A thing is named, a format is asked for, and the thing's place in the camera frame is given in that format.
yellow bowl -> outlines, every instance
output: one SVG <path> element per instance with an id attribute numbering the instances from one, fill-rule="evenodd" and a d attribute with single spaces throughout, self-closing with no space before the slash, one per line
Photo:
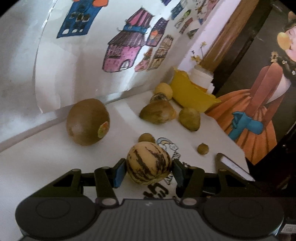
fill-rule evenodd
<path id="1" fill-rule="evenodd" d="M 213 104 L 221 102 L 214 95 L 203 92 L 202 89 L 192 83 L 185 71 L 175 69 L 175 75 L 170 86 L 173 89 L 174 100 L 183 107 L 205 112 Z"/>

striped melon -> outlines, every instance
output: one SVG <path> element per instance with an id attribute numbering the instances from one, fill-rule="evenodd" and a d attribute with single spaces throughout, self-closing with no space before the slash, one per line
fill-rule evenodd
<path id="1" fill-rule="evenodd" d="M 134 182 L 149 185 L 170 174 L 172 161 L 169 154 L 151 142 L 139 142 L 129 151 L 127 171 Z"/>

woman in orange dress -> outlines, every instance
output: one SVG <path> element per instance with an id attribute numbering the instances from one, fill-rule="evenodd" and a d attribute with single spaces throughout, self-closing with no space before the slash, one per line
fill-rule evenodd
<path id="1" fill-rule="evenodd" d="M 287 56 L 280 57 L 273 52 L 273 63 L 261 69 L 251 89 L 223 95 L 219 97 L 221 103 L 206 111 L 254 165 L 276 146 L 272 117 L 291 82 L 296 82 L 295 14 L 289 13 L 286 33 L 279 36 L 278 43 Z M 284 42 L 287 39 L 290 40 L 289 44 Z"/>

sticker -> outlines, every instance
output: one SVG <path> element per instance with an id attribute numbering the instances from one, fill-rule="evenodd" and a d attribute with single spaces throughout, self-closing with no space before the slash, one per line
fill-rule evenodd
<path id="1" fill-rule="evenodd" d="M 99 11 L 108 6 L 108 0 L 74 0 L 57 39 L 86 35 Z"/>
<path id="2" fill-rule="evenodd" d="M 161 38 L 165 34 L 165 29 L 168 25 L 169 20 L 160 18 L 152 28 L 150 35 L 147 39 L 146 45 L 150 47 L 156 47 L 160 42 Z"/>
<path id="3" fill-rule="evenodd" d="M 110 128 L 110 125 L 108 121 L 101 124 L 100 128 L 98 129 L 98 138 L 102 139 L 109 131 L 109 128 Z"/>
<path id="4" fill-rule="evenodd" d="M 197 29 L 193 29 L 193 30 L 189 31 L 189 32 L 187 33 L 188 37 L 189 37 L 190 39 L 192 39 L 193 36 L 196 34 L 196 32 L 197 32 L 198 30 L 199 30 L 199 28 L 197 28 Z"/>
<path id="5" fill-rule="evenodd" d="M 181 26 L 181 24 L 182 24 L 182 23 L 184 22 L 184 20 L 190 15 L 190 13 L 191 13 L 191 10 L 186 11 L 186 12 L 184 13 L 183 17 L 181 17 L 181 18 L 179 19 L 179 21 L 176 22 L 176 24 L 175 24 L 174 26 L 175 26 L 177 29 L 179 29 L 180 26 Z"/>
<path id="6" fill-rule="evenodd" d="M 184 31 L 188 28 L 188 26 L 193 22 L 193 18 L 188 19 L 185 24 L 183 25 L 183 27 L 180 30 L 180 34 L 183 34 Z"/>
<path id="7" fill-rule="evenodd" d="M 161 42 L 158 50 L 155 52 L 151 64 L 148 70 L 157 69 L 164 61 L 169 49 L 172 46 L 174 38 L 171 35 L 167 35 Z"/>
<path id="8" fill-rule="evenodd" d="M 172 9 L 172 11 L 171 11 L 171 13 L 172 13 L 172 20 L 174 20 L 174 19 L 179 15 L 179 13 L 183 11 L 184 7 L 185 7 L 187 4 L 188 4 L 187 0 L 181 0 L 181 1 L 177 4 L 177 6 L 175 6 L 175 7 Z"/>
<path id="9" fill-rule="evenodd" d="M 149 66 L 149 62 L 152 56 L 153 47 L 150 47 L 149 50 L 144 54 L 144 58 L 140 63 L 135 67 L 135 72 L 140 72 L 146 70 Z"/>
<path id="10" fill-rule="evenodd" d="M 145 33 L 153 15 L 140 8 L 128 20 L 122 31 L 109 43 L 102 69 L 105 72 L 120 72 L 131 68 L 145 45 Z"/>

pink house drawing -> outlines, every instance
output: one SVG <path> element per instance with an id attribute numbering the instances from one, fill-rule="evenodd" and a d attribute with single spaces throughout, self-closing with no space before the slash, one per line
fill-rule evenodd
<path id="1" fill-rule="evenodd" d="M 152 18 L 152 14 L 140 8 L 126 21 L 123 30 L 108 43 L 102 68 L 105 72 L 119 72 L 134 65 L 146 43 L 144 34 Z"/>

